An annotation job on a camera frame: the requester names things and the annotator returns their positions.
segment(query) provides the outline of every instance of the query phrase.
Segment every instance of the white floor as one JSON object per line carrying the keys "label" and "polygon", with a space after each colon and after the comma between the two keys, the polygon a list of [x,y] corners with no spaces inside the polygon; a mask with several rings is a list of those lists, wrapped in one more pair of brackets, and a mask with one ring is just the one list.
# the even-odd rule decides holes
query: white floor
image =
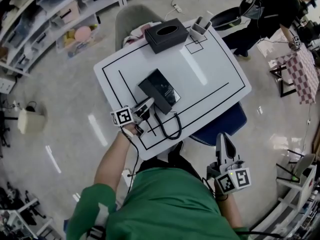
{"label": "white floor", "polygon": [[[142,3],[161,17],[172,10],[172,0],[129,0]],[[182,22],[196,18],[209,10],[213,14],[237,6],[240,0],[175,0],[182,13],[172,12],[167,19]],[[3,148],[0,160],[2,180],[10,180],[21,190],[29,190],[41,202],[43,211],[54,219],[54,227],[63,235],[63,222],[76,206],[73,195],[93,183],[96,168],[107,150],[97,138],[92,118],[95,118],[108,143],[118,131],[110,118],[110,106],[93,72],[93,66],[115,51],[115,18],[120,8],[113,6],[100,13],[101,32],[105,39],[68,63],[62,54],[51,48],[31,71],[31,78],[22,78],[8,97],[21,105],[37,102],[37,109],[47,117],[44,131],[22,135],[16,121],[9,121],[8,140],[11,148]],[[309,152],[319,121],[319,105],[310,108],[311,123],[307,129],[309,105],[300,105],[298,96],[280,98],[275,80],[268,72],[268,62],[256,46],[250,50],[252,59],[240,62],[252,92],[241,104],[247,116],[246,125],[233,140],[250,167],[252,187],[237,192],[235,198],[244,223],[251,227],[277,203],[284,189],[276,184],[276,163],[288,159],[287,149]],[[50,147],[56,168],[47,153]],[[182,155],[201,176],[214,159],[214,148],[191,139],[185,140]],[[130,150],[126,168],[133,169],[136,153]],[[122,200],[124,182],[117,193]]]}

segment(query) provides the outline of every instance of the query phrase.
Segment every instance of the pink checkered tablecloth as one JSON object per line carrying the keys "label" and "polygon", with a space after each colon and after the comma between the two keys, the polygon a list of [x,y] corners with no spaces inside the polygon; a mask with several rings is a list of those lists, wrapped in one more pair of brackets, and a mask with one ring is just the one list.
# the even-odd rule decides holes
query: pink checkered tablecloth
{"label": "pink checkered tablecloth", "polygon": [[285,64],[298,93],[300,104],[315,103],[319,86],[318,72],[314,66],[315,60],[306,46],[303,44],[300,50],[275,60],[279,66]]}

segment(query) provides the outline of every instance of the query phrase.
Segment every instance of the hand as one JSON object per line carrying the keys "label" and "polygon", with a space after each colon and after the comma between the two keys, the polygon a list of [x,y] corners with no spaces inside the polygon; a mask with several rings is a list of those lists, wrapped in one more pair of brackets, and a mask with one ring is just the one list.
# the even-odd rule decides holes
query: hand
{"label": "hand", "polygon": [[129,130],[133,135],[136,135],[138,132],[136,130],[136,124],[135,123],[128,123],[124,126],[127,130]]}

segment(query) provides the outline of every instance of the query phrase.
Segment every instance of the black box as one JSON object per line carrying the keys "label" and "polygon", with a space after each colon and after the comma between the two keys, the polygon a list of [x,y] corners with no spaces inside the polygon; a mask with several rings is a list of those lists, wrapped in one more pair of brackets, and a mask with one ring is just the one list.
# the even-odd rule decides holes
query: black box
{"label": "black box", "polygon": [[138,86],[148,97],[154,98],[155,105],[165,115],[181,98],[159,69],[154,70]]}
{"label": "black box", "polygon": [[188,35],[189,31],[177,18],[152,26],[144,31],[145,39],[155,54],[184,43]]}

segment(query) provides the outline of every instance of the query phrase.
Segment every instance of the electrical outlet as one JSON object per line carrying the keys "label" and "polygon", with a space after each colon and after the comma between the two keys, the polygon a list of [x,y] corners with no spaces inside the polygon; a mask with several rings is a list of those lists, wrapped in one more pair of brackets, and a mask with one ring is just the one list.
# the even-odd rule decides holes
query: electrical outlet
{"label": "electrical outlet", "polygon": [[180,6],[177,5],[176,3],[173,5],[173,7],[176,9],[176,11],[177,11],[178,13],[182,13],[182,9],[181,9]]}

